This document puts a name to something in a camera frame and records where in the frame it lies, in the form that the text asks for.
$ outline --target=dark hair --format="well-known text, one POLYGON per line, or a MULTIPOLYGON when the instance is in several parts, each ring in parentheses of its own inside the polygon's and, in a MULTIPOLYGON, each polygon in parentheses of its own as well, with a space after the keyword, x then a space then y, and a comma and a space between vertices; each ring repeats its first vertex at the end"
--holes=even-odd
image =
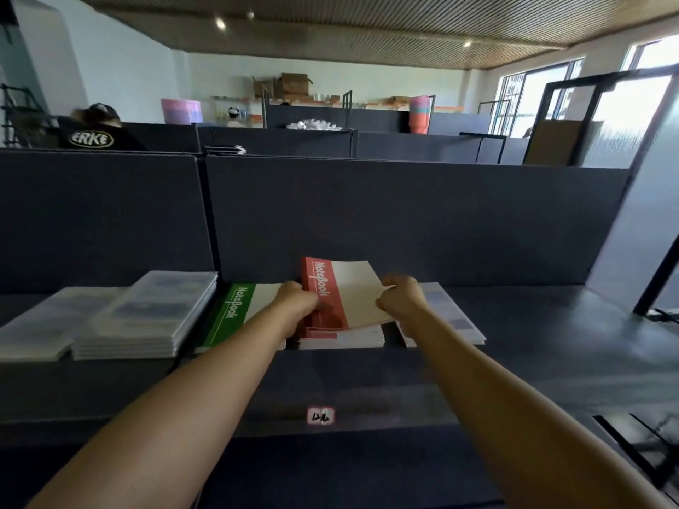
POLYGON ((82 111, 82 119, 86 125, 97 125, 115 119, 120 121, 120 116, 113 107, 106 104, 90 105, 82 111))

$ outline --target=stack of plastic cups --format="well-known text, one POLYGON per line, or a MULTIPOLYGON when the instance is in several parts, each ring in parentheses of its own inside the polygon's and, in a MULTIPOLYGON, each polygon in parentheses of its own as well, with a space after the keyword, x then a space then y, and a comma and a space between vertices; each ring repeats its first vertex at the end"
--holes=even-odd
POLYGON ((429 130, 429 96, 416 96, 410 99, 410 133, 426 134, 429 130))
POLYGON ((203 113, 200 109, 199 101, 162 98, 160 104, 163 108, 165 123, 171 125, 191 125, 191 123, 203 122, 203 113))

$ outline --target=forearm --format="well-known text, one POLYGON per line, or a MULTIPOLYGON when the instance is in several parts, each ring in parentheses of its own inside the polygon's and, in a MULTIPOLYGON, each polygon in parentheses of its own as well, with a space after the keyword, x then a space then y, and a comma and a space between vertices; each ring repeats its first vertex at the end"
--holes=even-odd
POLYGON ((269 308, 178 369, 104 427, 29 505, 186 509, 284 339, 269 308))
POLYGON ((521 507, 665 507, 597 437, 426 310, 413 337, 498 484, 521 507))

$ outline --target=person in black shirt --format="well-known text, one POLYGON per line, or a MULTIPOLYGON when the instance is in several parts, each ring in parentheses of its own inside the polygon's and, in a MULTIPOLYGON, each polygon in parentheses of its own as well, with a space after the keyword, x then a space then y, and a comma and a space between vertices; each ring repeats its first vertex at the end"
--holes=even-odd
POLYGON ((146 148, 123 127, 118 113, 106 104, 71 113, 72 125, 62 124, 59 131, 61 148, 77 150, 130 150, 146 148))

